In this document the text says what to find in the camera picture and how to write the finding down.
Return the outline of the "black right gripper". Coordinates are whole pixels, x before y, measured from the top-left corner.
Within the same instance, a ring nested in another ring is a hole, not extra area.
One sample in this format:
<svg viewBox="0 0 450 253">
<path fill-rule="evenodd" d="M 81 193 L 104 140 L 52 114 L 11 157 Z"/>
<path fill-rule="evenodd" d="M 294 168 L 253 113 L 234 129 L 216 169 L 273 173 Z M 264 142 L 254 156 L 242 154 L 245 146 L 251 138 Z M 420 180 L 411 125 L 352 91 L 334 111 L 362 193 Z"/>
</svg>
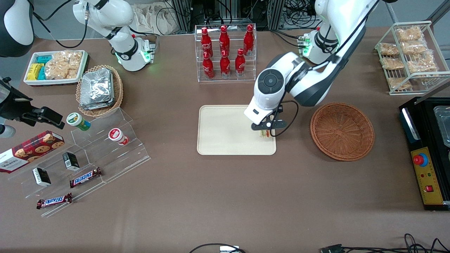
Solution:
<svg viewBox="0 0 450 253">
<path fill-rule="evenodd" d="M 48 107 L 32 106 L 32 98 L 26 96 L 9 84 L 9 77 L 2 78 L 0 116 L 6 120 L 24 122 L 34 127 L 37 122 L 63 129 L 63 116 Z"/>
</svg>

